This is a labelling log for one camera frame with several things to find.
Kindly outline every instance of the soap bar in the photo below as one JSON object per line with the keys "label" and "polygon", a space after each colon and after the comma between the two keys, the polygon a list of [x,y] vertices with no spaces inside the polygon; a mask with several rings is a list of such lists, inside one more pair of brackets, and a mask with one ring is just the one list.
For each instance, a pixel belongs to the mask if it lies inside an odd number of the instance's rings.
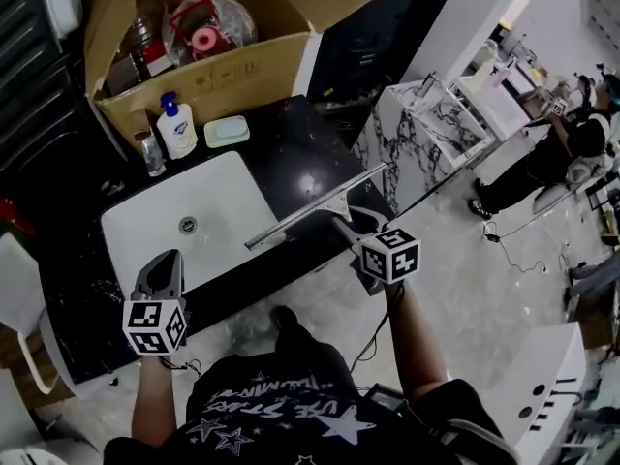
{"label": "soap bar", "polygon": [[204,140],[209,148],[239,143],[250,138],[250,128],[245,117],[236,115],[204,124]]}

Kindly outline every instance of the white chair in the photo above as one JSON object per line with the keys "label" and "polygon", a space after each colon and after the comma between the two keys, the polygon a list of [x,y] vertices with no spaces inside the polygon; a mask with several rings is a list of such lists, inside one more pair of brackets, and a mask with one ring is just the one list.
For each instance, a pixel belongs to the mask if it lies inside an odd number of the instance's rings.
{"label": "white chair", "polygon": [[579,401],[586,371],[578,323],[533,329],[484,407],[523,465],[537,465]]}
{"label": "white chair", "polygon": [[[50,394],[60,377],[77,397],[85,398],[114,377],[107,374],[80,385],[74,383],[49,322],[37,262],[10,232],[0,235],[0,322],[16,331],[19,347],[43,394]],[[37,328],[58,372],[51,385],[41,377],[26,343],[26,337]]]}

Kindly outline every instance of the tiled floor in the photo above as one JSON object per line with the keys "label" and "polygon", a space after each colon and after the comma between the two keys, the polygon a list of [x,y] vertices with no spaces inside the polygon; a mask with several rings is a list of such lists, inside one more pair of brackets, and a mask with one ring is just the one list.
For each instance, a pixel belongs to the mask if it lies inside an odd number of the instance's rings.
{"label": "tiled floor", "polygon": [[[531,141],[520,135],[502,146],[477,169],[487,182],[527,153]],[[521,339],[533,326],[563,321],[561,293],[566,276],[560,254],[574,264],[604,256],[596,216],[586,204],[583,222],[574,197],[504,242],[511,260],[523,268],[544,261],[522,274],[510,266],[499,244],[482,237],[483,222],[467,209],[476,175],[465,170],[437,194],[399,219],[399,224],[421,241],[421,268],[411,283],[422,310],[439,338],[452,377],[464,378],[484,395],[498,382]],[[533,215],[531,198],[503,212],[495,222],[498,233],[508,233]],[[385,313],[382,295],[368,297],[349,263],[347,252],[320,271],[292,283],[235,317],[194,336],[175,356],[180,362],[197,358],[204,369],[230,353],[255,354],[273,348],[274,331],[268,311],[274,304],[290,305],[300,321],[320,340],[336,346],[351,363],[367,343]],[[70,400],[41,411],[45,419],[62,420],[79,430],[97,448],[116,436],[129,435],[138,384],[136,365],[120,371],[120,385],[108,387],[87,401]],[[360,386],[374,383],[398,388],[389,327],[379,335],[376,356],[358,365]],[[175,375],[177,415],[184,421],[185,403],[197,376]]]}

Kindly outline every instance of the shoe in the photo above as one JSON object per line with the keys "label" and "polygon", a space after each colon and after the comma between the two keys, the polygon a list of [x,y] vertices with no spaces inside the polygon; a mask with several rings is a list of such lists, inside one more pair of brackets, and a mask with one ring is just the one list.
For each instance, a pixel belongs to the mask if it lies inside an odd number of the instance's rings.
{"label": "shoe", "polygon": [[469,209],[473,213],[480,216],[485,221],[488,221],[493,218],[493,214],[491,212],[487,212],[486,210],[484,210],[484,207],[482,206],[482,203],[480,200],[469,200],[467,201],[467,206],[469,206]]}
{"label": "shoe", "polygon": [[485,184],[482,184],[482,181],[480,180],[479,177],[474,181],[474,191],[476,191],[476,194],[479,196],[479,198],[482,197],[484,186]]}
{"label": "shoe", "polygon": [[288,306],[278,305],[274,306],[269,313],[271,321],[275,325],[275,328],[282,330],[282,327],[290,326],[293,324],[299,324],[297,314],[291,310]]}

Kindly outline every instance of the cardboard box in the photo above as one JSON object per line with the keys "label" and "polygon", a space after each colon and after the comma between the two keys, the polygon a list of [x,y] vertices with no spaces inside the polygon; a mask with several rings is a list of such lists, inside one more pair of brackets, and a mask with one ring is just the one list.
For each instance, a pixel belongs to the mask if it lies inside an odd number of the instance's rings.
{"label": "cardboard box", "polygon": [[[174,9],[182,0],[156,0]],[[109,66],[136,17],[136,0],[90,0],[84,40],[88,94],[118,131],[132,137],[132,111],[162,113],[160,97],[175,91],[192,106],[197,125],[291,96],[310,37],[371,0],[238,0],[259,28],[259,42],[154,77],[105,98]]]}

